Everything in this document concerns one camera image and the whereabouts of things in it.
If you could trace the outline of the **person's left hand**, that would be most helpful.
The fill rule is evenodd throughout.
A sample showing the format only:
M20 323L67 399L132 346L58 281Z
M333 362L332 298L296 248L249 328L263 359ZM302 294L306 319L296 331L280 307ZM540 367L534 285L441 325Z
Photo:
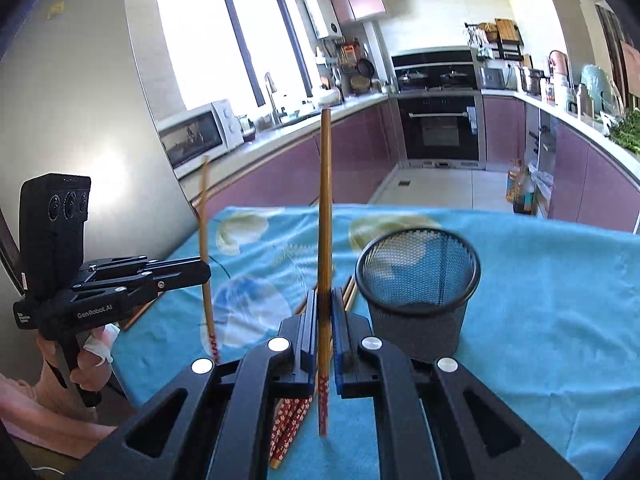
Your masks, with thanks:
M91 331L82 346L76 367L65 375L61 366L64 356L53 342L36 335L43 357L40 379L35 385L35 399L52 412L72 419L94 422L96 410L82 402L77 386L84 391L100 392L112 376L112 348L120 329L107 324Z

